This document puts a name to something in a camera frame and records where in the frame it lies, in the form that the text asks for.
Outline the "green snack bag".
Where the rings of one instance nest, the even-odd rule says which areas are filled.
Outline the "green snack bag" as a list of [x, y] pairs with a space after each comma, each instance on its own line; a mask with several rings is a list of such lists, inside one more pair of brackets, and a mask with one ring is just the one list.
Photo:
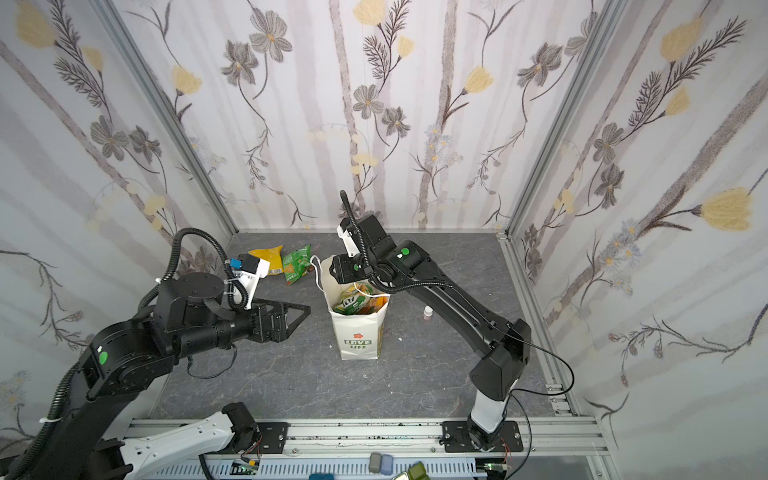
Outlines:
[[282, 257], [282, 270], [287, 285], [293, 285], [312, 269], [311, 246], [305, 245]]

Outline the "white paper shopping bag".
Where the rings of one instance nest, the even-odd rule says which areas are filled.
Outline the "white paper shopping bag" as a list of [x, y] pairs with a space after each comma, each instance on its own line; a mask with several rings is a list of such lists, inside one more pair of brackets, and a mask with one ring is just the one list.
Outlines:
[[[342, 360], [376, 360], [382, 349], [383, 324], [387, 313], [390, 296], [372, 287], [367, 281], [340, 285], [330, 275], [332, 258], [320, 260], [317, 255], [311, 258], [315, 268], [315, 283], [322, 292], [333, 331], [337, 340]], [[389, 301], [377, 313], [370, 315], [340, 315], [332, 311], [342, 292], [353, 284], [370, 285], [376, 296], [388, 295]]]

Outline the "yellow chip bag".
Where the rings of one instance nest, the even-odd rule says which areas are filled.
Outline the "yellow chip bag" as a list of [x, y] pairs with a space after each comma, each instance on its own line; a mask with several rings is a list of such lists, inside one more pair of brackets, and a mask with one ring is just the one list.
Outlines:
[[269, 264], [268, 274], [270, 276], [280, 275], [283, 273], [283, 259], [282, 259], [283, 246], [253, 249], [249, 251], [249, 254], [265, 261]]

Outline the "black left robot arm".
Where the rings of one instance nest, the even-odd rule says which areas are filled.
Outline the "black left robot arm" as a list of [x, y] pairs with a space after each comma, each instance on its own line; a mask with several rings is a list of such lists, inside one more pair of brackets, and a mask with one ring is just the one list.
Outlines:
[[171, 243], [167, 269], [129, 320], [96, 334], [59, 382], [44, 424], [23, 454], [1, 461], [4, 479], [125, 479], [137, 472], [121, 453], [124, 442], [105, 438], [114, 420], [183, 358], [231, 349], [246, 339], [287, 340], [311, 308], [250, 298], [228, 262], [224, 277], [176, 274], [185, 237], [208, 241], [221, 260], [226, 252], [209, 233], [187, 227]]

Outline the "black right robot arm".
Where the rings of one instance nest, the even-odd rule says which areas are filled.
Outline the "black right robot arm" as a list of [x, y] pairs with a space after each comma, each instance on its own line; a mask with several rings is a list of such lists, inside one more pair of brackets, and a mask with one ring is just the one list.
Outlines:
[[500, 441], [509, 401], [533, 349], [561, 362], [575, 375], [561, 356], [534, 343], [525, 320], [507, 320], [486, 308], [420, 245], [395, 243], [375, 216], [355, 216], [345, 191], [340, 192], [340, 200], [345, 212], [340, 231], [347, 252], [333, 257], [332, 277], [340, 284], [366, 282], [389, 295], [410, 294], [432, 308], [480, 357], [469, 374], [476, 396], [466, 427], [475, 449], [489, 451]]

